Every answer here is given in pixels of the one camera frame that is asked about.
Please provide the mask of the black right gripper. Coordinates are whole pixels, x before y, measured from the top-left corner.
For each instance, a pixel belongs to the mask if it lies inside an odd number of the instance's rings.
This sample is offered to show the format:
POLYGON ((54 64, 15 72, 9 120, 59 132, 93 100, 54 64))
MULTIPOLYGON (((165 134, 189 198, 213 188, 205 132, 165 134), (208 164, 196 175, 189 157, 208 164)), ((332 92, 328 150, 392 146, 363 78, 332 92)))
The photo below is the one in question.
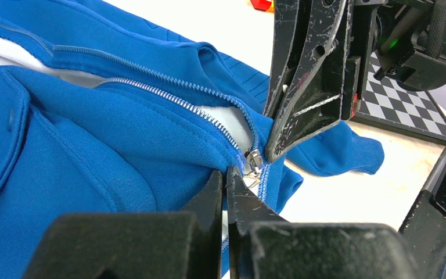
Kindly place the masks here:
POLYGON ((359 111, 379 5, 375 1, 275 1, 264 115, 274 162, 359 111))

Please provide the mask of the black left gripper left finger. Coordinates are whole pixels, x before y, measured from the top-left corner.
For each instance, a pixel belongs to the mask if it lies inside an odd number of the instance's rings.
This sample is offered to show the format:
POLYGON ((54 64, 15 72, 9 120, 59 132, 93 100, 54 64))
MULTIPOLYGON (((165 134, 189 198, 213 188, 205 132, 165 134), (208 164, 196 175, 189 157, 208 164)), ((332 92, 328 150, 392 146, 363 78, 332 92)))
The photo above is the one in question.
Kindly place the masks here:
POLYGON ((24 278, 220 278, 220 171, 181 210, 64 214, 46 230, 24 278))

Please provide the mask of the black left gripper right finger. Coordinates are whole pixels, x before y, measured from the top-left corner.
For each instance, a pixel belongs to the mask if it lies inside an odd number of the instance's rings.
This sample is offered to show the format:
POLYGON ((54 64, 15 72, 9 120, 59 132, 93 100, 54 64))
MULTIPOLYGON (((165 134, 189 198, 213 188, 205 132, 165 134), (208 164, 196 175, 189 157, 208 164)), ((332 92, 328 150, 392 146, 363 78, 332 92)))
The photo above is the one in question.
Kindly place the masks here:
POLYGON ((418 278, 408 245, 377 223, 291 223, 226 178, 231 278, 418 278))

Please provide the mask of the blue zip jacket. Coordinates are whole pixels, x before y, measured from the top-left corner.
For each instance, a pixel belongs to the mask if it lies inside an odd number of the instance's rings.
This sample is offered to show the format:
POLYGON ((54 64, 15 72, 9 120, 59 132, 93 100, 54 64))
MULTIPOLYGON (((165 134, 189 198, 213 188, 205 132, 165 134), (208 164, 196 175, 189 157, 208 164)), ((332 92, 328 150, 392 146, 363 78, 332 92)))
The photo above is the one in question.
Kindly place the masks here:
POLYGON ((281 212, 268 76, 103 1, 0 1, 0 278, 72 212, 176 211, 237 166, 281 212))

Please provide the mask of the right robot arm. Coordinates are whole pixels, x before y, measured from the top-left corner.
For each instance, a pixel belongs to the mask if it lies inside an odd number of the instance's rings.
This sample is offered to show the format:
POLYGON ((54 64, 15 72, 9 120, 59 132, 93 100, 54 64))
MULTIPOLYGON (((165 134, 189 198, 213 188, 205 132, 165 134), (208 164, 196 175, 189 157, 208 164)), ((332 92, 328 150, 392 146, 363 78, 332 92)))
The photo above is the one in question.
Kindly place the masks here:
POLYGON ((264 115, 274 162, 359 110, 371 54, 375 79, 430 91, 446 85, 446 1, 275 1, 264 115))

